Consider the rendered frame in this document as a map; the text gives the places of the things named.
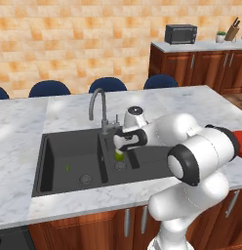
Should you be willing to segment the red bowl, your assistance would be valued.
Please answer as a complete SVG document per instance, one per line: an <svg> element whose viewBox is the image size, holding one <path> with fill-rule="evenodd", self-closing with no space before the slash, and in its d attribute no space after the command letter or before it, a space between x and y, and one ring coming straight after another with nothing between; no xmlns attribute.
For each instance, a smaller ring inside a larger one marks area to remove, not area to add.
<svg viewBox="0 0 242 250"><path fill-rule="evenodd" d="M241 131L234 131L233 134L237 138L239 144L240 144L240 149L238 156L242 158L242 130Z"/></svg>

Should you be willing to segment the brown wooden cupboard run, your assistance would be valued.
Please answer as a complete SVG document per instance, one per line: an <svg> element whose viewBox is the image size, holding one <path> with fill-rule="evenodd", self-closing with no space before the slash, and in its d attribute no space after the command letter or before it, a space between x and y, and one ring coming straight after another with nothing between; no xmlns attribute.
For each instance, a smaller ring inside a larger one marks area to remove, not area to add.
<svg viewBox="0 0 242 250"><path fill-rule="evenodd" d="M148 76L168 74L180 86L207 85L221 95L242 93L242 40L150 44Z"/></svg>

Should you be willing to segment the brown wooden cupboard door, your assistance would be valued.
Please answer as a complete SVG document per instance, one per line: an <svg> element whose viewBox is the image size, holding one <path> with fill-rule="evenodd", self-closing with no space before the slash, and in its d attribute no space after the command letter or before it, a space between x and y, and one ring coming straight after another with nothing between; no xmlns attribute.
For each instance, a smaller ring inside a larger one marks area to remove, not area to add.
<svg viewBox="0 0 242 250"><path fill-rule="evenodd" d="M242 188L228 218L226 199L204 211L188 227L187 241L194 250L242 250Z"/></svg>
<svg viewBox="0 0 242 250"><path fill-rule="evenodd" d="M129 236L125 209L28 226L36 250L132 250L135 212L130 208Z"/></svg>
<svg viewBox="0 0 242 250"><path fill-rule="evenodd" d="M142 207L135 208L133 250L147 250L148 244L160 229L160 223L155 221L148 212L146 231L144 234L141 234Z"/></svg>

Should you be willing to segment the wooden knife block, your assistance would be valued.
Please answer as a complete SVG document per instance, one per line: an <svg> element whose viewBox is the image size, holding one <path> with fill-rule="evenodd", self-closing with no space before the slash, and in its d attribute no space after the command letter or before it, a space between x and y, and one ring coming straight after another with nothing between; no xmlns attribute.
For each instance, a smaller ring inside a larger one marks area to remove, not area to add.
<svg viewBox="0 0 242 250"><path fill-rule="evenodd" d="M239 18L236 18L231 27L229 28L228 32L226 33L226 36L224 38L225 41L232 41L235 38L237 32L239 31L239 23Z"/></svg>

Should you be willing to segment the grey curved tap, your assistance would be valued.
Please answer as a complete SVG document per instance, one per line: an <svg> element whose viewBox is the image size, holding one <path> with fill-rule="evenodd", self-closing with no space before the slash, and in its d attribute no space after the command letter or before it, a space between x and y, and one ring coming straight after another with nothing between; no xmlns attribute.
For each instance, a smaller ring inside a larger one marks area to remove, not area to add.
<svg viewBox="0 0 242 250"><path fill-rule="evenodd" d="M115 116L115 121L113 123L109 123L107 116L106 116L106 98L105 98L105 92L102 88L98 88L94 91L91 99L90 99L90 105L89 105L89 119L91 121L94 120L94 105L95 100L98 94L101 94L101 106L102 106L102 119L101 119L101 128L102 133L104 135L108 134L108 131L110 129L118 129L120 127L120 123L118 121L118 116Z"/></svg>

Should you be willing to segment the black dishwasher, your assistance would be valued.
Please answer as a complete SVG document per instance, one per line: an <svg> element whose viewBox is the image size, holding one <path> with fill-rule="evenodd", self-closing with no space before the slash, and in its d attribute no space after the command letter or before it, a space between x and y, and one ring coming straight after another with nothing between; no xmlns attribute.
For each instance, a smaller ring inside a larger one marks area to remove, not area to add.
<svg viewBox="0 0 242 250"><path fill-rule="evenodd" d="M27 226L0 229L0 250L35 250Z"/></svg>

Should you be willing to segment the black toaster oven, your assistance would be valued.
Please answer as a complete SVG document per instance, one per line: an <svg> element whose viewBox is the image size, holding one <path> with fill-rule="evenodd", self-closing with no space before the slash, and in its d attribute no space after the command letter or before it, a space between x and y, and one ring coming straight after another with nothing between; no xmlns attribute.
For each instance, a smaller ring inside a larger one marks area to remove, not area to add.
<svg viewBox="0 0 242 250"><path fill-rule="evenodd" d="M194 44L197 26L192 24L167 24L164 41L170 45Z"/></svg>

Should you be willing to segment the dark grey double sink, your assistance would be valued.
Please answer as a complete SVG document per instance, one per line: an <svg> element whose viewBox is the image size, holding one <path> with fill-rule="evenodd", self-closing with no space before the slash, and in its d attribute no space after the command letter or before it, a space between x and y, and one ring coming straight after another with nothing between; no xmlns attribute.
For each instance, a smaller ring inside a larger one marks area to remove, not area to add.
<svg viewBox="0 0 242 250"><path fill-rule="evenodd" d="M114 158L113 136L100 129L44 134L32 195L34 197L102 188L172 176L167 146L130 149L123 161Z"/></svg>

